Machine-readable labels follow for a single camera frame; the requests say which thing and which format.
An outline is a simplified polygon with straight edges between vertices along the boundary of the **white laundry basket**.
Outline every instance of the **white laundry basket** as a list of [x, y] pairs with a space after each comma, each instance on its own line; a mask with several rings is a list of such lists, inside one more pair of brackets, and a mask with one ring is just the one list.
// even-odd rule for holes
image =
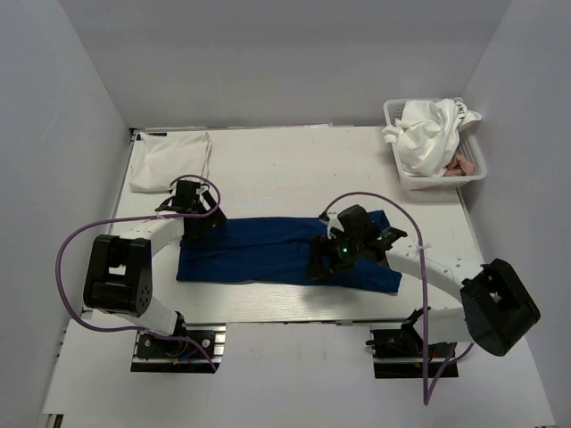
[[[426, 98], [407, 98], [401, 100], [389, 100], [385, 103], [383, 110], [385, 111], [385, 120], [387, 125], [394, 125], [396, 119], [402, 118], [402, 111], [407, 101], [412, 99]], [[430, 101], [440, 101], [438, 98], [430, 98]], [[474, 174], [465, 177], [409, 177], [405, 174], [401, 165], [401, 158], [396, 150], [396, 144], [391, 144], [393, 154], [396, 160], [396, 166], [399, 170], [399, 179], [401, 185], [406, 189], [435, 189], [435, 188], [457, 188], [465, 183], [474, 180], [481, 180], [485, 177], [487, 169], [484, 164], [484, 158], [476, 142], [476, 138], [469, 129], [459, 133], [459, 144], [456, 153], [464, 155], [474, 165]]]

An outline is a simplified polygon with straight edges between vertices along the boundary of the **white towel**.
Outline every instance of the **white towel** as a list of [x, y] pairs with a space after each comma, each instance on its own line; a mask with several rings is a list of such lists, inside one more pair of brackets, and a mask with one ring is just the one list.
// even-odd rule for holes
[[198, 136], [151, 136], [142, 132], [140, 136], [131, 155], [131, 192], [167, 191], [170, 182], [184, 174], [208, 178], [211, 139], [207, 132]]
[[437, 103], [408, 101], [402, 119], [383, 129], [385, 142], [396, 144], [402, 169], [412, 177], [441, 177], [459, 144], [459, 131], [482, 118], [461, 98]]

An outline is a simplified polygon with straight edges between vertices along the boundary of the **blue fabric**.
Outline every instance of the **blue fabric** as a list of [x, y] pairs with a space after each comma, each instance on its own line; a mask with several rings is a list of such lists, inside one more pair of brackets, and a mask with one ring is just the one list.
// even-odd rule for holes
[[[382, 229], [383, 211], [369, 213]], [[182, 242], [178, 281], [332, 285], [372, 292], [398, 292], [401, 274], [359, 259], [355, 269], [323, 279], [305, 279], [312, 236], [327, 227], [316, 218], [237, 218], [211, 229], [199, 243]]]

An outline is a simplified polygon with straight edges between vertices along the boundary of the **gray wall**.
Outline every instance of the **gray wall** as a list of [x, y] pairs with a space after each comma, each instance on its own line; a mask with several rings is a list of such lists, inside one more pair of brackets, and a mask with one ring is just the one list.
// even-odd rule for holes
[[61, 0], [131, 127], [377, 124], [458, 95], [509, 0]]
[[483, 183], [464, 187], [487, 259], [511, 260], [542, 312], [527, 335], [558, 426], [571, 427], [571, 3], [514, 0], [463, 95], [482, 112]]
[[[0, 425], [35, 427], [68, 318], [55, 253], [110, 215], [128, 130], [57, 0], [2, 2], [0, 58]], [[89, 241], [64, 263], [76, 308]]]

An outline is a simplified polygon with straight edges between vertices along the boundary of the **white tabletop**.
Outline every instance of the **white tabletop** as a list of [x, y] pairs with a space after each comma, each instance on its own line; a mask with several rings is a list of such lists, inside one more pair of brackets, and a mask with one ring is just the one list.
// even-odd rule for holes
[[[316, 217], [342, 193], [376, 192], [405, 207], [433, 247], [463, 259], [478, 258], [456, 191], [402, 191], [380, 128], [240, 129], [209, 134], [210, 179], [222, 192], [221, 207], [228, 218]], [[165, 193], [132, 193], [126, 180], [117, 217], [153, 213], [165, 197]], [[385, 210], [393, 226], [415, 236], [408, 220], [379, 200], [352, 197], [335, 208], [354, 203], [367, 210]], [[114, 232], [131, 227], [120, 224]], [[385, 319], [407, 317], [421, 303], [420, 284], [412, 276], [403, 277], [394, 296], [321, 286], [179, 283], [177, 268], [178, 243], [172, 243], [153, 258], [153, 293], [193, 323]], [[434, 287], [429, 299], [434, 308], [459, 305]]]
[[[402, 204], [434, 247], [463, 259], [477, 258], [456, 192], [401, 191], [391, 151], [382, 143], [379, 128], [225, 130], [210, 134], [211, 179], [222, 192], [222, 208], [229, 218], [317, 216], [337, 195], [366, 190]], [[131, 193], [126, 184], [118, 216], [153, 212], [164, 197]], [[339, 210], [356, 202], [368, 210], [384, 208], [394, 226], [412, 235], [401, 214], [378, 201], [354, 198], [340, 204]], [[124, 229], [122, 225], [115, 232]], [[175, 281], [177, 261], [177, 244], [153, 259], [154, 293], [182, 311], [190, 322], [392, 318], [406, 317], [420, 306], [418, 280], [407, 276], [397, 296], [294, 285], [191, 284]], [[436, 289], [431, 289], [429, 301], [433, 307], [458, 305]], [[121, 323], [125, 321], [102, 315], [96, 324]], [[335, 345], [338, 355], [351, 353], [342, 366], [336, 366], [325, 351], [319, 352], [315, 346], [306, 349], [302, 339], [284, 334], [285, 327], [272, 330], [268, 325], [231, 325], [221, 370], [212, 376], [130, 373], [134, 332], [93, 333], [71, 322], [44, 412], [65, 414], [65, 428], [531, 428], [553, 424], [525, 339], [504, 358], [473, 350], [459, 365], [459, 378], [442, 379], [430, 406], [424, 407], [421, 380], [375, 380], [372, 360], [355, 366], [365, 358], [361, 344], [367, 332], [359, 327], [348, 327], [352, 329], [349, 335], [341, 330], [330, 335], [327, 346]], [[296, 328], [308, 334], [309, 343], [315, 345], [325, 343], [326, 337], [314, 332], [315, 328], [326, 333], [329, 328], [343, 327]], [[274, 341], [268, 353], [258, 352], [251, 358], [248, 352], [255, 349], [262, 333]], [[291, 355], [284, 358], [279, 352], [272, 357], [275, 349]], [[306, 365], [300, 372], [298, 363], [305, 359], [305, 351], [313, 359], [310, 369]], [[238, 352], [238, 359], [232, 359], [231, 352]]]

